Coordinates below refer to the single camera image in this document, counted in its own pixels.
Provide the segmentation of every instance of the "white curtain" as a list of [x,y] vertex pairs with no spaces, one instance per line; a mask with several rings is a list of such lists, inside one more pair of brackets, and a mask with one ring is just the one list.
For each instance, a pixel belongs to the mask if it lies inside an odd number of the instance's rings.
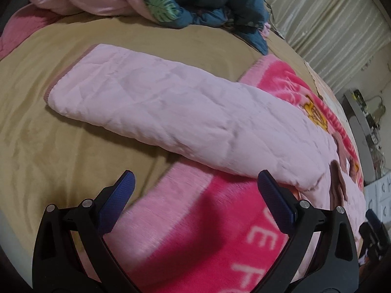
[[266,2],[279,33],[335,93],[391,41],[391,28],[372,0]]

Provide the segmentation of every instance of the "folded pink towel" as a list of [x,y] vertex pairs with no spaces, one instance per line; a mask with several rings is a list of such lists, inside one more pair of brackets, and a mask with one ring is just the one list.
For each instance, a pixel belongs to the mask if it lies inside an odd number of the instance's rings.
[[[181,63],[99,45],[61,74],[45,99],[63,115],[216,169],[250,177],[268,169],[278,182],[296,188],[298,198],[329,209],[330,164],[338,161],[337,146],[326,131],[328,119],[311,105],[309,89],[296,78],[273,55],[243,76],[244,85]],[[286,94],[289,104],[254,85],[271,87],[270,93],[281,98]],[[341,177],[346,188],[342,201],[358,242],[364,196],[347,174]],[[295,279],[305,273],[318,236]],[[276,228],[254,179],[183,158],[121,216],[105,240],[144,292],[237,293],[255,286],[286,237]],[[85,254],[81,259],[93,276]]]

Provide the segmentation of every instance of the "white cabinet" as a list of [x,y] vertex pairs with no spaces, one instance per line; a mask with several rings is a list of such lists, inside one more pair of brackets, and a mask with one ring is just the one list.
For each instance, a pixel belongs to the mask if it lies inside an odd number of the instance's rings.
[[385,224],[391,222],[391,173],[364,187],[367,209]]

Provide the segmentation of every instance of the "teal floral blanket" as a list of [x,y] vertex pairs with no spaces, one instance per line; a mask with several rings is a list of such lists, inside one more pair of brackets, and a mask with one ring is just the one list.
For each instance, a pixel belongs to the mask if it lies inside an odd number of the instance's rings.
[[267,44],[261,35],[269,18],[264,0],[144,0],[162,26],[183,28],[190,24],[222,27],[262,54]]

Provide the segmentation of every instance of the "blue gripper pad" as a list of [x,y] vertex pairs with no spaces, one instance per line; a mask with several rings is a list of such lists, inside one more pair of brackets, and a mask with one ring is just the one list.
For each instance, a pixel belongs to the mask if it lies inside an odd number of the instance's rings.
[[371,225],[372,229],[377,232],[382,227],[382,222],[376,216],[372,209],[368,209],[365,213],[366,219],[368,219],[368,223]]
[[130,171],[126,171],[114,184],[114,191],[98,212],[97,231],[101,237],[113,230],[135,186],[136,178]]
[[268,206],[280,231],[287,235],[294,232],[294,223],[297,218],[297,203],[293,194],[278,186],[268,171],[262,171],[258,175],[258,190]]

